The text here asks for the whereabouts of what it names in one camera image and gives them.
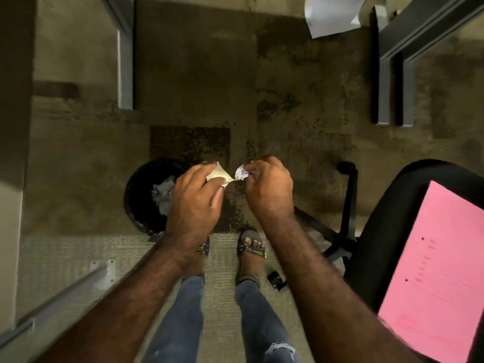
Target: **ripped jeans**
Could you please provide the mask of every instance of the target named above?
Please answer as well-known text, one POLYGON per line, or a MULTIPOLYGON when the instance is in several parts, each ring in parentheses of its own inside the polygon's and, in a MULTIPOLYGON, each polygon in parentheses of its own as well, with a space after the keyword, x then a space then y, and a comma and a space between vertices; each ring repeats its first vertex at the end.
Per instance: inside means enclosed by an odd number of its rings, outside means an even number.
MULTIPOLYGON (((203 280, 186 278, 172 307, 151 340, 142 363, 194 363, 203 328, 203 280)), ((245 358, 250 363, 299 363, 281 320, 257 285, 249 280, 235 287, 242 312, 245 358)))

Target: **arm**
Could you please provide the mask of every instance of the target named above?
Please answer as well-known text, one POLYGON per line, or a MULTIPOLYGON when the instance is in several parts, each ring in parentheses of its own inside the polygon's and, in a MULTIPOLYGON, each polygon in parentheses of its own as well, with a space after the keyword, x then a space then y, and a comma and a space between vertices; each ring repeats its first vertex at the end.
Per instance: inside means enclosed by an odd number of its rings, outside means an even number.
POLYGON ((37 362, 129 362, 141 346, 197 247, 215 227, 222 208, 223 178, 205 177, 215 164, 192 167, 175 184, 166 236, 149 256, 37 362))
POLYGON ((247 201, 287 277, 316 361, 419 362, 343 281, 294 218, 292 179, 274 157, 245 166, 247 201))

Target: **person's left hand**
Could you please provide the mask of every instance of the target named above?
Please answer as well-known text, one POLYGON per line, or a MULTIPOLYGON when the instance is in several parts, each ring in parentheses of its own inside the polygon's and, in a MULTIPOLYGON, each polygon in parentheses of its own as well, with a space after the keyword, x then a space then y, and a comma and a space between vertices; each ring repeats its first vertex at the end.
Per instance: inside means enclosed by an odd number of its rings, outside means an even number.
POLYGON ((220 218, 224 199, 225 178, 216 177, 205 183, 217 164, 198 164, 181 175, 175 184, 166 237, 187 249, 202 244, 220 218))

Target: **pink paper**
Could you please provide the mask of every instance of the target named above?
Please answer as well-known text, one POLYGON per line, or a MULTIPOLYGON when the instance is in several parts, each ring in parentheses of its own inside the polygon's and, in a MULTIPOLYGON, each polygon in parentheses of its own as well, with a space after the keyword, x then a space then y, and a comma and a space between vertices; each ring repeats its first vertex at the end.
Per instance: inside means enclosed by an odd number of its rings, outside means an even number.
POLYGON ((412 349, 465 363, 484 310, 484 211, 431 182, 378 316, 412 349))

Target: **person's left arm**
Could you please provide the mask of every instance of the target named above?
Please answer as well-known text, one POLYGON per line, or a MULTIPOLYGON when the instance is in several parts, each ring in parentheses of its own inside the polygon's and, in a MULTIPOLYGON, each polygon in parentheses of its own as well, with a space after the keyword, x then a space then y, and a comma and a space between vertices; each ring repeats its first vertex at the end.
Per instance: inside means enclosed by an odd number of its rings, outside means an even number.
POLYGON ((199 164, 178 178, 165 237, 148 257, 79 322, 66 331, 40 362, 129 362, 165 303, 183 268, 215 227, 224 178, 205 177, 216 164, 199 164))

